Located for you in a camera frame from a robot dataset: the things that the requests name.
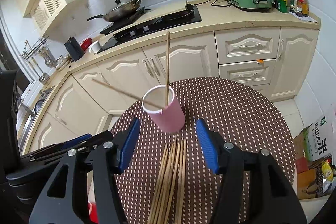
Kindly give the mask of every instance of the white mug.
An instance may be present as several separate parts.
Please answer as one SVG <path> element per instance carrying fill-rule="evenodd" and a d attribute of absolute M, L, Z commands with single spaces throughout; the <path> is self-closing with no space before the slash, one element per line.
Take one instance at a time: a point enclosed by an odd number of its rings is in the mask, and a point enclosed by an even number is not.
<path fill-rule="evenodd" d="M 99 41 L 93 42 L 89 47 L 89 53 L 95 54 L 101 49 L 101 45 L 99 44 Z"/>

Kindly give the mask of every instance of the cabinet handle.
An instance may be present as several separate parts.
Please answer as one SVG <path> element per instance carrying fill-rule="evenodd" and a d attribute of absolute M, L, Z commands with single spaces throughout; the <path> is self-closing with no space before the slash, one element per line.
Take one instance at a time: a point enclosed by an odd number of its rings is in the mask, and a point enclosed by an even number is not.
<path fill-rule="evenodd" d="M 281 59 L 282 54 L 284 52 L 284 41 L 283 41 L 283 39 L 280 41 L 280 46 L 281 46 L 281 50 L 279 52 L 279 57 L 278 57 L 279 60 Z"/>
<path fill-rule="evenodd" d="M 142 60 L 142 62 L 145 64 L 146 71 L 149 73 L 149 75 L 150 75 L 151 77 L 154 78 L 154 75 L 153 75 L 152 71 L 149 69 L 146 60 Z"/>
<path fill-rule="evenodd" d="M 254 78 L 256 75 L 258 75 L 258 73 L 257 72 L 255 72 L 254 74 L 252 74 L 252 75 L 238 75 L 238 77 L 240 77 L 240 78 Z"/>
<path fill-rule="evenodd" d="M 101 78 L 103 78 L 103 81 L 104 81 L 106 84 L 110 85 L 110 83 L 105 79 L 104 75 L 103 75 L 101 72 L 100 72 L 99 74 L 101 75 Z"/>
<path fill-rule="evenodd" d="M 149 58 L 149 62 L 152 64 L 152 66 L 153 66 L 153 68 L 154 68 L 154 72 L 155 72 L 155 74 L 156 74 L 157 76 L 160 76 L 160 72 L 159 72 L 157 66 L 156 66 L 155 63 L 154 63 L 153 58 Z"/>
<path fill-rule="evenodd" d="M 57 116 L 56 114 L 54 116 L 61 124 L 63 124 L 64 126 L 67 125 L 67 123 L 64 120 L 62 120 L 59 116 Z"/>
<path fill-rule="evenodd" d="M 261 47 L 261 43 L 257 44 L 257 45 L 249 45 L 249 46 L 245 46 L 245 45 L 240 45 L 239 48 L 256 48 L 256 47 Z"/>

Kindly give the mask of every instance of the power cord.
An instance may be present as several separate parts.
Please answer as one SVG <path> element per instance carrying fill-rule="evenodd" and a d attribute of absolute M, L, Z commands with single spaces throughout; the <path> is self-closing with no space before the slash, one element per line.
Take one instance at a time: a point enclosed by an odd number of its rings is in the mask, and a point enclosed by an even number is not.
<path fill-rule="evenodd" d="M 204 4 L 204 3 L 207 3 L 209 1 L 211 1 L 211 0 L 200 2 L 200 3 L 194 4 L 194 5 Z M 229 7 L 229 6 L 231 6 L 231 4 L 229 4 L 229 5 L 214 5 L 214 3 L 216 3 L 217 1 L 219 1 L 219 0 L 215 0 L 213 3 L 211 3 L 211 6 L 216 6 L 216 7 Z"/>

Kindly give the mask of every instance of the pink cup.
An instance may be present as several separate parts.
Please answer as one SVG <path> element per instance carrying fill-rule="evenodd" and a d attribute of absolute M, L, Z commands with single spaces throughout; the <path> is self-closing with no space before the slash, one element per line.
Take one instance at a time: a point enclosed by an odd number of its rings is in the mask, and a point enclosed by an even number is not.
<path fill-rule="evenodd" d="M 144 95 L 144 99 L 157 105 L 165 105 L 165 85 L 157 85 Z M 164 109 L 158 109 L 142 102 L 142 108 L 152 118 L 153 122 L 165 133 L 181 130 L 185 123 L 185 116 L 174 90 L 169 87 L 169 103 Z"/>

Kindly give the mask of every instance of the brown tablecloth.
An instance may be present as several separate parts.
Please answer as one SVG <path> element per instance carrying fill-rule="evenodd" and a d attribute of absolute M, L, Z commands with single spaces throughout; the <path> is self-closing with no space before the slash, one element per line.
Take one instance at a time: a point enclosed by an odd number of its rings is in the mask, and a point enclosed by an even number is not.
<path fill-rule="evenodd" d="M 214 175 L 205 165 L 196 135 L 199 117 L 204 118 L 210 130 L 221 133 L 226 141 L 241 149 L 268 149 L 293 182 L 295 158 L 290 131 L 280 112 L 264 96 L 248 86 L 216 77 L 186 79 L 170 85 L 186 117 L 184 128 L 177 134 L 178 141 L 187 141 L 183 223 L 209 222 L 221 182 L 221 176 Z M 112 133 L 125 130 L 133 117 L 141 122 L 140 136 L 129 169 L 117 176 L 117 185 L 129 223 L 147 224 L 163 149 L 167 142 L 173 142 L 174 135 L 162 133 L 139 101 L 123 113 Z M 248 193 L 246 172 L 240 221 L 246 219 Z M 169 223 L 174 215 L 175 197 Z"/>

